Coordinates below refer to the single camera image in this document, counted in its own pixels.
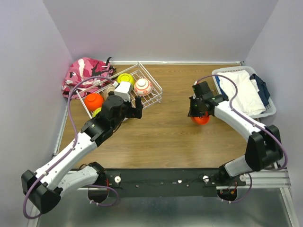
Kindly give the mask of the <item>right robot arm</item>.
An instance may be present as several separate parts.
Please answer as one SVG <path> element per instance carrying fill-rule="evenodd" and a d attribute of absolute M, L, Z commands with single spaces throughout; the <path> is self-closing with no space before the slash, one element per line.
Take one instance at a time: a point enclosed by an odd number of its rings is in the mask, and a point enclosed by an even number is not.
<path fill-rule="evenodd" d="M 214 116 L 230 125 L 247 141 L 244 155 L 219 167 L 215 175 L 217 182 L 229 185 L 239 175 L 258 172 L 286 157 L 276 126 L 266 126 L 248 117 L 221 95 L 209 99 L 191 96 L 189 100 L 188 117 Z"/>

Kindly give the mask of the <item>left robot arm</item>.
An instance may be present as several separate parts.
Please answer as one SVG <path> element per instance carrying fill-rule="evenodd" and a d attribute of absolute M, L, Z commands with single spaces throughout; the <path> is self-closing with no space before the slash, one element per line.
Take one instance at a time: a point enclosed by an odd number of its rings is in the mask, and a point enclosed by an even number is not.
<path fill-rule="evenodd" d="M 23 214 L 27 214 L 27 202 L 41 214 L 50 212 L 61 197 L 72 190 L 92 184 L 101 186 L 105 181 L 102 167 L 89 164 L 79 172 L 67 175 L 71 168 L 88 153 L 95 150 L 119 128 L 125 118 L 142 117 L 143 105 L 139 96 L 135 97 L 135 107 L 117 95 L 110 95 L 102 105 L 101 111 L 75 133 L 75 138 L 64 150 L 47 164 L 32 172 L 26 170 L 21 176 L 22 190 L 25 195 Z"/>

